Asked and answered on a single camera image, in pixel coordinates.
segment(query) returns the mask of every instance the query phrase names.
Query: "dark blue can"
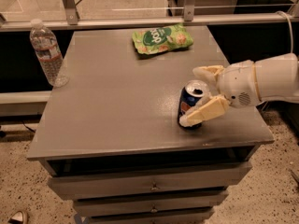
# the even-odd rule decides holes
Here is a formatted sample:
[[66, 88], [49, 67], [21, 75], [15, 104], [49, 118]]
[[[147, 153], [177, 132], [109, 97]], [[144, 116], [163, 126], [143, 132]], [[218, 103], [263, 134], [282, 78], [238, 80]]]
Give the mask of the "dark blue can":
[[[196, 103], [205, 95], [205, 92], [206, 92], [206, 83], [200, 80], [191, 80], [182, 89], [180, 99], [179, 99], [179, 105], [178, 105], [178, 124], [179, 124], [179, 118], [183, 116], [187, 112], [187, 110], [195, 106]], [[191, 127], [183, 127], [183, 128], [193, 130], [199, 128], [201, 125], [202, 124], [199, 123]]]

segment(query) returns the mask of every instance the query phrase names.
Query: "green snack bag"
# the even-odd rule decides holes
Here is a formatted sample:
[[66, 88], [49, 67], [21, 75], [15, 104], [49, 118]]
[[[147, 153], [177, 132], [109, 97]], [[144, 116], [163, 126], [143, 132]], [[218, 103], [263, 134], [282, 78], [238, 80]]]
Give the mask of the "green snack bag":
[[187, 48], [193, 44], [193, 39], [181, 23], [150, 31], [133, 32], [132, 39], [140, 54], [156, 54]]

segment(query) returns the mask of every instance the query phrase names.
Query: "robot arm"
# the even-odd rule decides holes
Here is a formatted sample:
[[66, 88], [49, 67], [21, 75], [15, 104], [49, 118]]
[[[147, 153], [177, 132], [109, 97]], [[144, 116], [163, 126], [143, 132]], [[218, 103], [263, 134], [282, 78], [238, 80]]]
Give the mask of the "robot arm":
[[223, 115], [229, 106], [256, 106], [265, 101], [299, 103], [299, 68], [295, 54], [285, 54], [254, 63], [244, 61], [227, 68], [221, 65], [197, 67], [194, 75], [219, 95], [196, 104], [179, 119], [184, 126]]

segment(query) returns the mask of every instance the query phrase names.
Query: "sandal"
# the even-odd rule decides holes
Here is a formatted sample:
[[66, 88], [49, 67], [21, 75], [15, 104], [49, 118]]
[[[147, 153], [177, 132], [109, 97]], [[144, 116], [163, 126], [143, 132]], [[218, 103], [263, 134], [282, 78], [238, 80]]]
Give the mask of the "sandal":
[[28, 224], [27, 213], [23, 211], [16, 212], [8, 221], [10, 224]]

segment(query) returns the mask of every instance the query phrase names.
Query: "clear plastic bottle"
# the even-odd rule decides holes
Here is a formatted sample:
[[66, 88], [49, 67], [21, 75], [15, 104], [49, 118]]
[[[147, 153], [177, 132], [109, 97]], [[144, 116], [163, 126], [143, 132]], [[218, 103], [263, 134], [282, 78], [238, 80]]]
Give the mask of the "clear plastic bottle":
[[62, 87], [68, 82], [69, 77], [56, 36], [44, 26], [41, 19], [33, 19], [31, 24], [33, 28], [30, 33], [30, 41], [46, 78], [53, 87]]

